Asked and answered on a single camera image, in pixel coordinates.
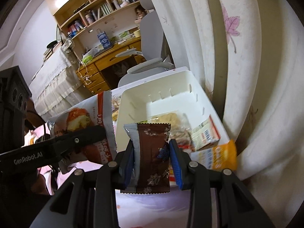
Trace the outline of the brown snowflake snack packet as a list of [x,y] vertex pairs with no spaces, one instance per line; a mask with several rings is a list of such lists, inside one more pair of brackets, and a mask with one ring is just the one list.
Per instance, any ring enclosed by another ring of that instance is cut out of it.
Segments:
[[124,194],[163,194],[169,185],[169,123],[130,123],[124,129],[134,148],[134,167]]

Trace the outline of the clear rice cracker packet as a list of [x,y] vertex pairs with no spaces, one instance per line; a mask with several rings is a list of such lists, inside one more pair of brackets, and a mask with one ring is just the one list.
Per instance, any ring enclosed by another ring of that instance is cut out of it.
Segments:
[[178,146],[190,146],[192,144],[190,123],[184,113],[179,111],[163,113],[151,116],[142,122],[149,124],[170,124],[170,139],[174,139]]

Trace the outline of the red white barcode packet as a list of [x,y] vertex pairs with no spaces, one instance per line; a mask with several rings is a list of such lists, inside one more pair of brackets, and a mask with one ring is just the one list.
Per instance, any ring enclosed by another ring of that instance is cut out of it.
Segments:
[[191,140],[195,151],[213,145],[221,139],[211,115],[191,131]]

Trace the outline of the orange white snack packet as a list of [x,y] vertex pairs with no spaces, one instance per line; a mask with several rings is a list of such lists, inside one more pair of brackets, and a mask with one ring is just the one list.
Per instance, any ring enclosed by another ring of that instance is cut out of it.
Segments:
[[237,148],[233,140],[226,144],[192,152],[190,158],[210,170],[221,171],[228,168],[236,171],[238,166]]

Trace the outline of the clear biscuit packet red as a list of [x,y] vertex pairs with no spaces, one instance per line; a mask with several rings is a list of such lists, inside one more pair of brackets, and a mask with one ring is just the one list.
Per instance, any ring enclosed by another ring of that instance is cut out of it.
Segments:
[[121,104],[121,95],[112,97],[112,121],[117,121]]

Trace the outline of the white plastic storage bin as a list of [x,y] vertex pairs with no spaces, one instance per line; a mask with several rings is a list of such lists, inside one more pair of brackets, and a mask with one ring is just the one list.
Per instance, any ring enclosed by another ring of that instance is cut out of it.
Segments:
[[115,134],[117,151],[124,151],[130,140],[124,125],[174,111],[187,116],[191,129],[211,115],[221,136],[219,142],[211,147],[230,141],[205,91],[189,70],[171,70],[157,74],[119,88],[119,93],[122,96]]

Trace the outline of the green tissue pack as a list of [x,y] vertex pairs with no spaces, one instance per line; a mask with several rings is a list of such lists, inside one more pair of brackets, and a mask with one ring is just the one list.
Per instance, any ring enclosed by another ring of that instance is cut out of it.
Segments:
[[89,63],[91,60],[93,59],[93,56],[92,55],[88,55],[88,54],[85,54],[83,55],[83,58],[82,58],[82,65],[86,65],[87,63]]

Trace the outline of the wooden desk with drawers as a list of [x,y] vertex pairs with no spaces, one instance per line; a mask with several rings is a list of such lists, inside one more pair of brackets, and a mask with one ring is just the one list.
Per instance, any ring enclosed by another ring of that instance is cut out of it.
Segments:
[[93,95],[115,89],[129,68],[145,61],[144,57],[138,55],[116,56],[133,48],[137,51],[141,50],[140,38],[133,38],[122,44],[115,44],[111,49],[93,58],[87,65],[81,65],[76,75],[83,86]]

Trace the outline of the blue paper gift bag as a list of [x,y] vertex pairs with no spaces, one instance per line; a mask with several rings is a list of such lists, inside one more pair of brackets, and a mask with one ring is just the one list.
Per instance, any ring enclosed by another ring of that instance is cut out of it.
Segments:
[[103,46],[103,48],[104,49],[111,48],[112,44],[111,44],[107,34],[105,33],[105,31],[101,31],[99,28],[96,31],[97,31],[97,37],[98,37],[101,45]]

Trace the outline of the wooden bookshelf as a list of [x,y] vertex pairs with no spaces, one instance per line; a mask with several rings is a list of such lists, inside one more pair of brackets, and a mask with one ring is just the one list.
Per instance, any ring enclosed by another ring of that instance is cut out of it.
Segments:
[[136,28],[135,8],[140,0],[45,0],[60,31],[71,38],[73,52],[81,59],[87,49],[100,44],[104,31],[109,38]]

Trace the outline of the grey office chair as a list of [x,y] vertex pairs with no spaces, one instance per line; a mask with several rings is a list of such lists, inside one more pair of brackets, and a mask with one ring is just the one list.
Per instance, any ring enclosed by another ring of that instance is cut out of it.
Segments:
[[142,56],[145,62],[128,69],[126,75],[120,79],[119,87],[175,68],[167,51],[165,34],[153,2],[140,0],[140,4],[150,11],[140,21],[141,50],[131,48],[116,57]]

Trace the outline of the yellow cup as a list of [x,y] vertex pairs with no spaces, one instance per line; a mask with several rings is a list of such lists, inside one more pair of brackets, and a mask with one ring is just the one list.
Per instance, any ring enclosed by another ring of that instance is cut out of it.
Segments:
[[136,31],[134,31],[133,34],[134,34],[134,36],[135,36],[136,38],[140,38],[140,37],[141,37],[141,33],[140,33],[140,30],[139,30],[139,29],[136,30]]

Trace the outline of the white floral curtain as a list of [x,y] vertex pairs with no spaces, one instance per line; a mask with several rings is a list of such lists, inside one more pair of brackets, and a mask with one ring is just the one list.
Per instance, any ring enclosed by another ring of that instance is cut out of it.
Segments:
[[287,0],[152,0],[237,146],[238,177],[276,227],[303,204],[303,24]]

